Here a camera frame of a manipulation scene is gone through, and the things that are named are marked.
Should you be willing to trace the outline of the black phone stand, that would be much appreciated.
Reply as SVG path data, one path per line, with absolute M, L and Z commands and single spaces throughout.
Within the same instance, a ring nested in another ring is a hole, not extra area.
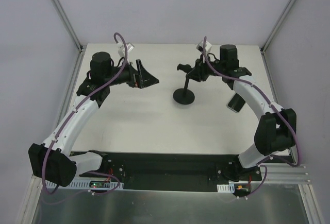
M 188 73 L 190 71 L 192 71 L 192 67 L 188 64 L 179 64 L 177 66 L 177 70 L 185 72 L 186 73 L 186 79 L 185 79 L 184 87 L 176 89 L 173 92 L 173 99 L 181 105 L 192 104 L 195 100 L 195 95 L 191 90 L 188 89 L 190 79 L 187 76 Z

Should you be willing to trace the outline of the black smartphone clear case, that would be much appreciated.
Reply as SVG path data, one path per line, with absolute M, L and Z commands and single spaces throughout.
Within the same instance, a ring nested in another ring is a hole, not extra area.
M 239 94 L 235 93 L 226 106 L 235 113 L 239 113 L 245 103 L 245 100 Z

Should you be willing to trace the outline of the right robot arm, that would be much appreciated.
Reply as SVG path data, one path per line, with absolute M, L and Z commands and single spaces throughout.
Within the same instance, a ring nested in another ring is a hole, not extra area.
M 232 167 L 233 176 L 244 180 L 250 175 L 252 168 L 275 157 L 275 153 L 296 146 L 296 113 L 271 101 L 258 87 L 252 73 L 247 68 L 240 67 L 235 45 L 220 46 L 220 57 L 213 61 L 209 57 L 209 42 L 202 41 L 196 48 L 201 56 L 187 72 L 187 78 L 201 82 L 209 76 L 221 77 L 258 118 L 254 143 L 237 156 Z

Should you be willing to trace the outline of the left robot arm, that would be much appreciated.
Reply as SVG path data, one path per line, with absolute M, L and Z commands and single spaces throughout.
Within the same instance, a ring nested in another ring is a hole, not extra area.
M 114 64 L 109 53 L 96 52 L 90 61 L 90 69 L 79 86 L 73 105 L 56 129 L 41 144 L 33 143 L 28 155 L 33 175 L 42 183 L 51 182 L 66 187 L 79 175 L 92 171 L 97 177 L 108 174 L 109 165 L 104 154 L 90 150 L 78 156 L 71 151 L 87 121 L 96 113 L 110 94 L 110 87 L 127 84 L 131 88 L 144 89 L 159 83 L 141 60 L 136 67 L 124 58 Z

